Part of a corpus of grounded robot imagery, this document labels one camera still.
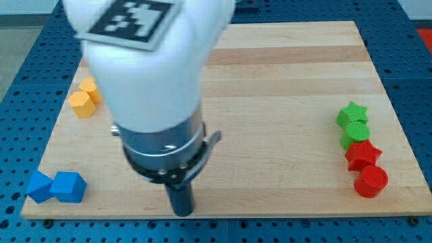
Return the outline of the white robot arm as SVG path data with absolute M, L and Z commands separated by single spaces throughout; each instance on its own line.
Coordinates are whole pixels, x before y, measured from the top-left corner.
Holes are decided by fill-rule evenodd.
M 198 112 L 200 72 L 236 4 L 74 0 L 63 6 L 114 122 L 153 133 Z

